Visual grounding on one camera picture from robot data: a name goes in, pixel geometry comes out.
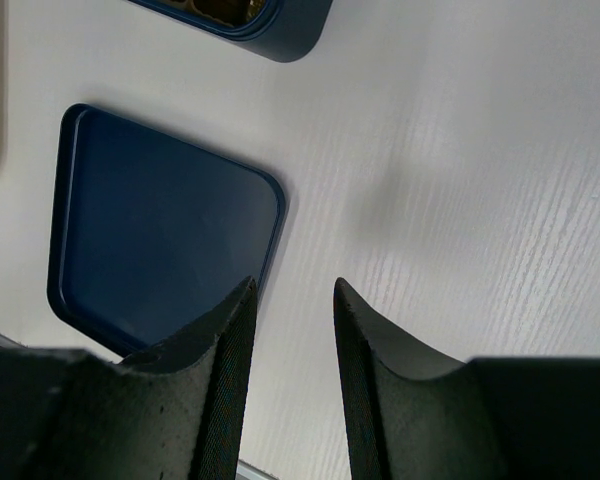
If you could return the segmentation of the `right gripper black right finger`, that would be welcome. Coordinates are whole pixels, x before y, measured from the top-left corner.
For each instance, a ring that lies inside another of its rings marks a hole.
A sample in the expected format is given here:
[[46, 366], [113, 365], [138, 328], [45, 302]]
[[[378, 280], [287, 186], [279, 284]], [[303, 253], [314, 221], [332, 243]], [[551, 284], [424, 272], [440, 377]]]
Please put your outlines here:
[[333, 297], [355, 479], [600, 479], [600, 358], [458, 361]]

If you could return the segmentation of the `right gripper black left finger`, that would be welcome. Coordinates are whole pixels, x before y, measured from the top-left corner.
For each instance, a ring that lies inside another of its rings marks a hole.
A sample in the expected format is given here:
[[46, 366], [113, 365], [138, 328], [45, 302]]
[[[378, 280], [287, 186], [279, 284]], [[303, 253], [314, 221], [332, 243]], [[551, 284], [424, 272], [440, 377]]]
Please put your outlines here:
[[121, 362], [0, 335], [0, 479], [232, 479], [256, 331], [244, 279]]

